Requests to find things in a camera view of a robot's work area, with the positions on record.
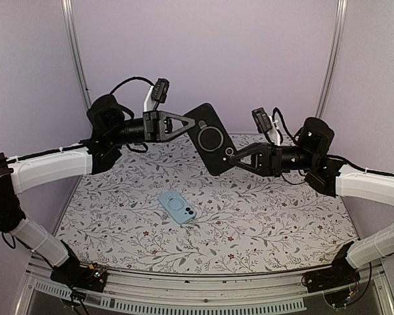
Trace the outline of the black phone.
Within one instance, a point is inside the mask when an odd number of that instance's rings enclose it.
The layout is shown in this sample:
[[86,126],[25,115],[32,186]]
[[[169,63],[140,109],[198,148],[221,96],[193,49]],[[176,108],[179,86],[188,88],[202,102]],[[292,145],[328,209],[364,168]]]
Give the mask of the black phone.
[[233,165],[229,163],[229,158],[235,155],[237,149],[214,107],[205,103],[184,117],[193,119],[196,124],[187,133],[209,174],[219,176],[231,169]]

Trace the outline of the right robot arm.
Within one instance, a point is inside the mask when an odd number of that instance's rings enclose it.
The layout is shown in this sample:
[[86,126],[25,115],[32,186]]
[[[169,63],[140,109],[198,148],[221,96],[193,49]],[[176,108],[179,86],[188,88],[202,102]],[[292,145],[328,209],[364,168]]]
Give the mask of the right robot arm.
[[[305,182],[319,194],[394,206],[394,174],[356,167],[342,157],[329,156],[333,137],[333,130],[323,120],[308,117],[295,146],[253,143],[237,151],[229,163],[262,177],[304,170]],[[359,267],[392,254],[394,223],[363,240],[345,244],[327,270],[326,280],[340,286]]]

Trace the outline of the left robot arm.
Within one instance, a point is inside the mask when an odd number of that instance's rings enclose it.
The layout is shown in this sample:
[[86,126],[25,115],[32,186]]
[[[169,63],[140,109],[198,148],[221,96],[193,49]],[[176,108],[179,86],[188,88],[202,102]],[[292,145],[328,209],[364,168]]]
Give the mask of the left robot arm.
[[110,170],[130,144],[168,142],[195,126],[191,118],[146,110],[141,118],[105,94],[87,111],[91,138],[68,147],[23,157],[0,153],[0,232],[10,234],[44,257],[71,285],[84,280],[84,270],[72,250],[23,212],[18,195],[56,180],[95,175]]

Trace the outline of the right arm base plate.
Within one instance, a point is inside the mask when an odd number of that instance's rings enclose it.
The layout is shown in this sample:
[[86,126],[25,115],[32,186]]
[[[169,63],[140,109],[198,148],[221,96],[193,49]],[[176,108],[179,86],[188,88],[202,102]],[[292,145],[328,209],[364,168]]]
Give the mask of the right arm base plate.
[[354,284],[360,279],[359,272],[351,266],[332,265],[328,268],[304,273],[301,284],[307,288],[309,293],[313,293]]

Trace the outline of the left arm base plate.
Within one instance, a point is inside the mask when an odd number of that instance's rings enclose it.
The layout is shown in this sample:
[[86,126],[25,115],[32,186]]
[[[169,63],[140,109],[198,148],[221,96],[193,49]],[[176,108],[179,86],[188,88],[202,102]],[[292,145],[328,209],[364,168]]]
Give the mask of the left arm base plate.
[[107,271],[97,264],[93,264],[92,268],[65,264],[54,267],[51,273],[51,280],[54,282],[65,284],[71,288],[86,289],[98,293],[104,291],[107,279]]

